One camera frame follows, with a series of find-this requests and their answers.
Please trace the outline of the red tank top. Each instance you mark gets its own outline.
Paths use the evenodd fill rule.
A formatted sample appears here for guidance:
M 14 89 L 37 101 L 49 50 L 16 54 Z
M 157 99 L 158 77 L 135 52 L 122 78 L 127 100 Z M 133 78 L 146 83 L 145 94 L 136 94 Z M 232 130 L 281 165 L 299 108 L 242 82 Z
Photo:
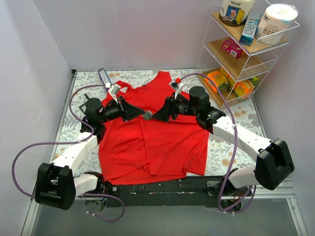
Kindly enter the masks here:
M 205 173 L 209 134 L 194 117 L 162 122 L 137 117 L 105 123 L 98 158 L 104 180 L 145 184 Z

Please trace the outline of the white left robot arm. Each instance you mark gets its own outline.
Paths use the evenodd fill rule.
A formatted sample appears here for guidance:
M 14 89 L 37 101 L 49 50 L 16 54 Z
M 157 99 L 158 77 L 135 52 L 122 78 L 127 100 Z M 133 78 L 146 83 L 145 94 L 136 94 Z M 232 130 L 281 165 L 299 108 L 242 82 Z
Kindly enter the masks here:
M 122 96 L 110 100 L 105 106 L 98 98 L 89 98 L 79 108 L 84 117 L 78 143 L 70 145 L 51 163 L 43 163 L 38 168 L 35 201 L 39 204 L 68 210 L 79 196 L 101 196 L 105 191 L 101 173 L 86 172 L 75 177 L 74 172 L 104 137 L 105 122 L 117 118 L 127 122 L 145 113 L 143 109 L 129 104 Z

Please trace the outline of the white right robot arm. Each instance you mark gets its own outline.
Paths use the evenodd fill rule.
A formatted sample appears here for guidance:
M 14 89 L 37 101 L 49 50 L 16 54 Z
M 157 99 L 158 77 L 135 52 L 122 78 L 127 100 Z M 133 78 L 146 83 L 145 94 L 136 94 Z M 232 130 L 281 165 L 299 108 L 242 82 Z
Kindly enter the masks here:
M 237 141 L 237 147 L 255 161 L 255 166 L 232 170 L 226 175 L 227 180 L 221 180 L 211 187 L 212 193 L 223 190 L 232 196 L 243 187 L 258 184 L 274 190 L 295 170 L 285 141 L 272 141 L 233 124 L 224 112 L 211 106 L 209 95 L 203 87 L 192 87 L 188 99 L 174 92 L 152 118 L 169 122 L 178 115 L 193 116 L 197 124 L 209 133 L 230 142 Z

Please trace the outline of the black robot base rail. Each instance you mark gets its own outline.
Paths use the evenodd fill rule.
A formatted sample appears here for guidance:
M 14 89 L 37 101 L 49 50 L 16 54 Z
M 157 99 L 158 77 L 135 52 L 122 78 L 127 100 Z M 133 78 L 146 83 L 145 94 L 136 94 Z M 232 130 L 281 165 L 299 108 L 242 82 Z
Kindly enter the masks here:
M 185 177 L 135 185 L 103 183 L 104 193 L 121 199 L 126 207 L 205 206 L 217 207 L 222 176 Z

